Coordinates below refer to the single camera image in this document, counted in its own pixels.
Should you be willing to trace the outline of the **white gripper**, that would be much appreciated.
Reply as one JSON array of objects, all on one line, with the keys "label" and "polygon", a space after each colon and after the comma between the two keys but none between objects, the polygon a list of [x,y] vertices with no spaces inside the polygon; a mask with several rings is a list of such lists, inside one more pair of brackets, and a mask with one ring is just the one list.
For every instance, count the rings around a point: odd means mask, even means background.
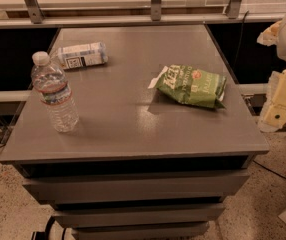
[{"label": "white gripper", "polygon": [[[257,38],[261,45],[272,46],[278,42],[281,22],[277,21],[266,28]],[[261,110],[258,128],[262,132],[276,132],[286,124],[286,69],[271,75],[272,97]]]}]

